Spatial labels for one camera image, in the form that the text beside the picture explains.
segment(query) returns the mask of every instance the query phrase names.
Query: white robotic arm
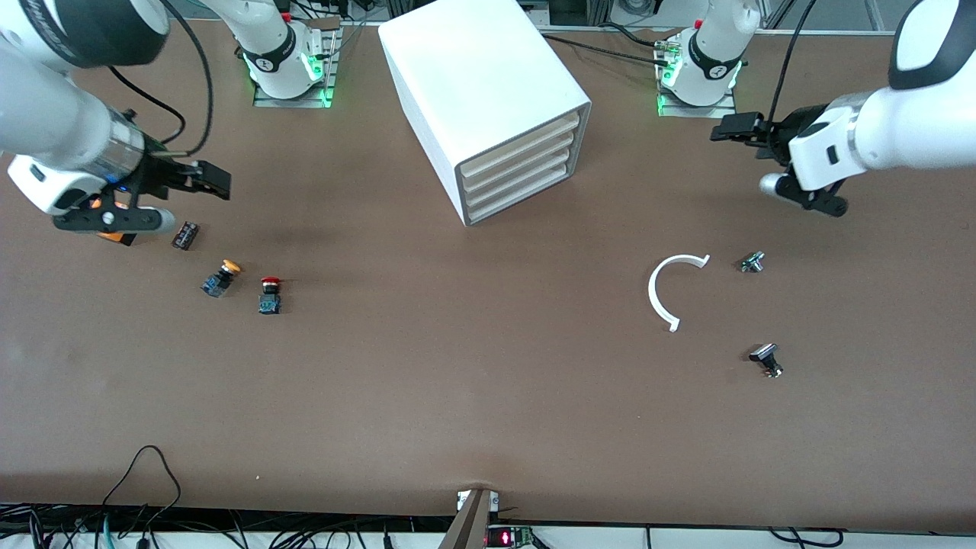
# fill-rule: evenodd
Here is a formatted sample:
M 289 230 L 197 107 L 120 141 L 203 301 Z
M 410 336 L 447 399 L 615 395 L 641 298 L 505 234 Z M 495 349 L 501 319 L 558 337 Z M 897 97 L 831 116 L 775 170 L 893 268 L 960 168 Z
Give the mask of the white robotic arm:
M 718 103 L 735 84 L 760 19 L 758 0 L 710 0 L 700 23 L 668 39 L 679 48 L 665 55 L 661 85 L 690 105 Z
M 271 0 L 202 0 L 230 27 L 251 79 L 275 99 L 292 99 L 323 78 L 322 31 L 285 22 Z
M 850 176 L 976 165 L 976 0 L 917 0 L 895 35 L 888 84 L 771 125 L 758 113 L 730 115 L 712 139 L 768 146 L 757 156 L 788 169 L 760 189 L 835 217 L 847 211 L 836 191 Z
M 169 190 L 229 199 L 230 176 L 182 164 L 120 113 L 75 87 L 75 67 L 149 63 L 169 21 L 159 0 L 0 0 L 0 149 L 14 183 L 55 227 L 73 232 L 165 232 L 167 210 L 139 206 Z M 115 192 L 129 194 L 128 205 Z

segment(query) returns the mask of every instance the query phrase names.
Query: white storage drawer unit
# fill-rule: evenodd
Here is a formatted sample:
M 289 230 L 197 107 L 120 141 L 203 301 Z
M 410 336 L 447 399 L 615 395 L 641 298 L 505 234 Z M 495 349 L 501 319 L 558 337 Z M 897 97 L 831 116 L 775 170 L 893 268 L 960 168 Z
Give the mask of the white storage drawer unit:
M 473 225 L 568 178 L 590 98 L 514 0 L 437 0 L 380 25 L 403 112 Z

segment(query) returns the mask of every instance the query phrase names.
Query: white curved plastic piece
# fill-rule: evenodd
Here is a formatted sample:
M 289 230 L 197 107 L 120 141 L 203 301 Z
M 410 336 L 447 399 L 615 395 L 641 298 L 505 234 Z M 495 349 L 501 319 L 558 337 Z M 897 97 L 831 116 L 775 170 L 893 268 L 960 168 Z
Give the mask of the white curved plastic piece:
M 663 318 L 665 322 L 671 325 L 670 330 L 672 332 L 677 330 L 677 326 L 681 322 L 681 319 L 669 313 L 668 310 L 665 309 L 665 306 L 661 305 L 661 300 L 658 299 L 658 273 L 661 272 L 661 269 L 665 265 L 670 265 L 672 263 L 687 263 L 700 269 L 705 266 L 705 263 L 709 262 L 709 257 L 710 256 L 708 255 L 705 257 L 696 257 L 693 255 L 671 256 L 661 262 L 661 265 L 654 270 L 654 273 L 651 273 L 650 280 L 647 281 L 647 296 L 651 298 L 651 306 L 654 307 L 654 312 L 657 313 L 659 317 Z

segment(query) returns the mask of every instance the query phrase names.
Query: brown work mat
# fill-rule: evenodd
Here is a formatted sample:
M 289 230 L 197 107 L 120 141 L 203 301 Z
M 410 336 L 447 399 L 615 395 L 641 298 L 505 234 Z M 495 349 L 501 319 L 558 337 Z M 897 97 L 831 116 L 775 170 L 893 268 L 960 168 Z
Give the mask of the brown work mat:
M 806 213 L 712 121 L 658 118 L 648 65 L 554 44 L 593 101 L 578 172 L 465 229 L 375 27 L 309 111 L 250 107 L 229 32 L 194 26 L 217 83 L 200 158 L 234 181 L 170 200 L 202 227 L 191 251 L 58 232 L 0 185 L 0 499 L 99 502 L 156 443 L 192 506 L 448 514 L 485 485 L 521 519 L 976 528 L 973 171 L 867 174 L 844 218 Z M 753 41 L 741 109 L 768 108 L 787 39 Z M 884 85 L 890 45 L 803 37 L 780 116 Z M 123 72 L 195 143 L 177 28 Z M 78 80 L 172 130 L 107 72 Z M 765 271 L 740 273 L 755 250 Z M 663 271 L 669 333 L 647 277 L 681 253 L 712 259 Z M 244 273 L 215 300 L 223 258 Z M 268 275 L 280 317 L 257 312 Z M 766 342 L 780 379 L 746 360 Z M 170 490 L 146 458 L 116 501 Z

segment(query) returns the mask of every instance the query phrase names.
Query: metal knob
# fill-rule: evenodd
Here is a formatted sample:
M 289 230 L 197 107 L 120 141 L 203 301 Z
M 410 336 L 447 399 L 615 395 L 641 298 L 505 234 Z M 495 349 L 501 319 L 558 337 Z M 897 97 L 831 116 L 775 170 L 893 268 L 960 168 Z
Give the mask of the metal knob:
M 762 252 L 755 252 L 751 256 L 749 256 L 746 259 L 742 260 L 742 263 L 740 264 L 740 268 L 742 269 L 742 272 L 743 273 L 749 273 L 749 272 L 752 272 L 752 273 L 761 273 L 762 272 L 762 263 L 760 263 L 760 262 L 762 261 L 762 258 L 764 258 L 764 257 L 766 257 L 766 254 L 764 254 Z

